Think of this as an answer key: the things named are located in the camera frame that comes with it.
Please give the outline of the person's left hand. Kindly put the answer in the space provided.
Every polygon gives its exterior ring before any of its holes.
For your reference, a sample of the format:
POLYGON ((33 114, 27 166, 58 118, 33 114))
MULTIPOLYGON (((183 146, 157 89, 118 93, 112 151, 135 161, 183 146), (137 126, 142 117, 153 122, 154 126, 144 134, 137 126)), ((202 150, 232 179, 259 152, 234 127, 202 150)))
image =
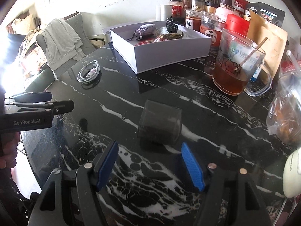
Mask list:
POLYGON ((1 169, 14 168, 16 166, 17 146, 20 142, 20 133, 1 134, 2 151, 1 169))

